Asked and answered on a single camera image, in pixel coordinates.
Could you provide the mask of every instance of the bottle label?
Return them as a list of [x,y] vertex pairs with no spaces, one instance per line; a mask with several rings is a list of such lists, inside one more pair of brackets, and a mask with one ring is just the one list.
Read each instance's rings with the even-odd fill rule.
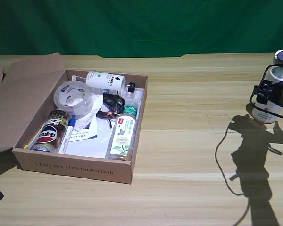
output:
[[[282,110],[282,108],[280,106],[274,104],[271,101],[268,101],[267,105],[260,104],[260,103],[256,102],[255,106],[262,108],[264,110],[276,113],[276,114],[280,114],[280,112]],[[273,123],[277,119],[276,116],[269,114],[269,113],[266,113],[266,112],[262,112],[262,111],[260,111],[256,108],[253,109],[252,114],[253,114],[253,117],[255,119],[257,119],[258,121],[263,122],[263,123]]]
[[123,113],[131,113],[136,117],[137,116],[137,109],[134,106],[128,105],[128,106],[124,107]]
[[103,72],[88,72],[86,85],[104,89],[104,93],[120,95],[124,86],[124,76]]
[[124,115],[117,119],[110,154],[127,156],[135,126],[135,119]]

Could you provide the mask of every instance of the plastic bottle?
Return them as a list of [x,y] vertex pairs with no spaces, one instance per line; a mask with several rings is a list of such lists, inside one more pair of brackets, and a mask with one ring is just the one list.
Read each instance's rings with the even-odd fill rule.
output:
[[137,128],[138,102],[126,100],[123,114],[116,117],[106,152],[107,159],[130,160]]
[[[270,80],[272,81],[273,84],[283,81],[283,68],[282,67],[272,68],[268,76],[265,78],[265,80]],[[268,101],[266,105],[256,102],[255,106],[268,110],[270,112],[276,113],[276,114],[280,114],[282,110],[282,108],[279,105],[276,105],[271,101]],[[253,109],[252,115],[256,120],[262,123],[273,123],[277,119],[276,116],[260,111],[256,108]]]
[[128,82],[126,78],[122,75],[95,71],[88,72],[86,78],[86,85],[89,87],[103,89],[104,93],[120,95],[121,97],[132,86],[134,86],[135,88],[135,83]]

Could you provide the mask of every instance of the bottle cap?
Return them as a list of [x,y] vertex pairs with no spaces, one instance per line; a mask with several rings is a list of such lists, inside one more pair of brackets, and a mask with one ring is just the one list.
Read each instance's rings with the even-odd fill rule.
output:
[[128,85],[128,92],[129,93],[134,93],[135,91],[135,83],[134,82],[130,82]]
[[75,126],[75,122],[76,122],[76,118],[71,118],[69,121],[69,126],[74,127]]

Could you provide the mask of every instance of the clear plastic lid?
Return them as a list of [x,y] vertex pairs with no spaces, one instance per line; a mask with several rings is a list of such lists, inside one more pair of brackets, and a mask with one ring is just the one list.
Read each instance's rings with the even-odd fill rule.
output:
[[60,110],[76,119],[86,116],[93,106],[89,88],[81,81],[65,82],[57,88],[53,99]]

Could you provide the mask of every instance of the green backdrop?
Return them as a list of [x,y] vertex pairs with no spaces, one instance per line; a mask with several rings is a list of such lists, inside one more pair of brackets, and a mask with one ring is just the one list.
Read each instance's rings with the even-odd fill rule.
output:
[[0,54],[179,57],[283,49],[283,0],[0,0]]

